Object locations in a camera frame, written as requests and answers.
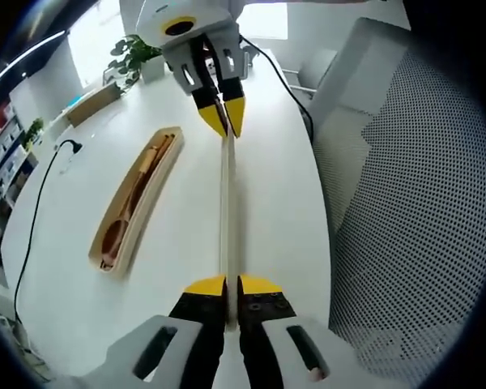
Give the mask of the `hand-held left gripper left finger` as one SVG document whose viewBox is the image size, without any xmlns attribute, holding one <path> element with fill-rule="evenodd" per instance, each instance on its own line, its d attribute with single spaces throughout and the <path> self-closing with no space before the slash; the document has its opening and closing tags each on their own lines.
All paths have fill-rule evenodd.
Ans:
<svg viewBox="0 0 486 389">
<path fill-rule="evenodd" d="M 65 388 L 211 388 L 224 350 L 224 276 L 187 287 L 167 315 L 156 315 L 114 342 L 105 361 Z"/>
</svg>

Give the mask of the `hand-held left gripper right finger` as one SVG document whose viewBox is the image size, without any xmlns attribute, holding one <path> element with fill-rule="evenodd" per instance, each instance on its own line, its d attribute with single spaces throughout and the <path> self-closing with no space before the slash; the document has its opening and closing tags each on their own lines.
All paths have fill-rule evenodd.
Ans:
<svg viewBox="0 0 486 389">
<path fill-rule="evenodd" d="M 240 346 L 252 388 L 355 388 L 352 348 L 296 314 L 277 284 L 238 277 Z"/>
</svg>

